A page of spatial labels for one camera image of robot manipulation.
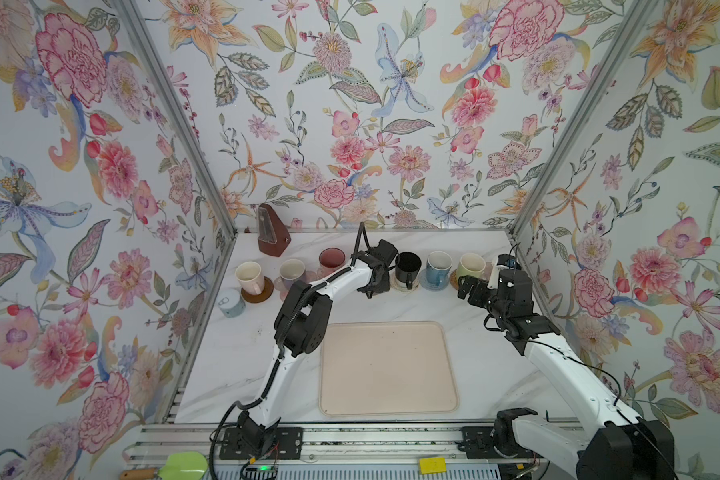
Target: wooden handle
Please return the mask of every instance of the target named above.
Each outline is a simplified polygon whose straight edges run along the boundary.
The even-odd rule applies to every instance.
[[[125,470],[120,474],[120,480],[152,480],[157,476],[157,468],[139,468]]]

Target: yellow sponge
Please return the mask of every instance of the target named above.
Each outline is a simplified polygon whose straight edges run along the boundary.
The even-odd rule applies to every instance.
[[[444,473],[446,471],[445,458],[443,457],[422,458],[418,461],[418,466],[422,470],[422,475]]]

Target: black mounting plate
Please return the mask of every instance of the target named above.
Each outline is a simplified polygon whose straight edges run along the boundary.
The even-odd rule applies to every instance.
[[[278,460],[298,460],[302,454],[302,436],[304,428],[288,427],[275,430],[275,441],[278,443],[277,452],[270,458],[277,456]],[[223,444],[219,450],[221,460],[248,460],[251,456],[244,449],[244,443],[238,428],[228,428],[224,432]]]
[[[464,441],[459,450],[467,454],[467,458],[507,458],[494,448],[493,427],[462,427]],[[532,458],[531,450],[520,450],[512,458]]]

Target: brown metronome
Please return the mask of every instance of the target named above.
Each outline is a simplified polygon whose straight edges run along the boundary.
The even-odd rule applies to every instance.
[[[259,205],[256,211],[259,223],[259,250],[270,256],[280,256],[291,243],[291,235],[275,209],[268,204]]]

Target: white marble countertop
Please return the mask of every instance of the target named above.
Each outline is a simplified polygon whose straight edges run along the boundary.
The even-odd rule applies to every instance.
[[[240,234],[224,278],[222,288],[239,286],[235,268],[244,261],[259,262],[273,281],[280,263],[288,258],[303,261],[307,270],[316,270],[318,255],[336,246],[347,257],[355,245],[356,233],[292,234],[291,245],[280,257],[259,252],[255,234]],[[375,246],[384,238],[399,251],[412,251],[426,263],[434,250],[448,252],[458,264],[467,252],[482,255],[490,262],[509,251],[510,244],[500,231],[419,231],[370,233]],[[265,302],[247,304],[237,318],[224,317],[213,309],[210,323],[184,391],[177,423],[217,423],[229,405],[237,399],[253,399],[269,366],[273,323],[282,302],[276,290]],[[368,300],[365,295],[346,296],[333,307],[331,322],[401,322],[433,320],[444,331],[451,368],[458,388],[459,407],[450,413],[405,416],[324,415],[318,407],[320,358],[318,348],[299,367],[282,413],[284,422],[336,422],[378,420],[476,420],[494,418],[504,408],[529,407],[551,418],[570,418],[574,414],[549,381],[498,332],[483,328],[485,310],[469,305],[446,287],[440,292],[418,288],[412,293],[391,290]]]

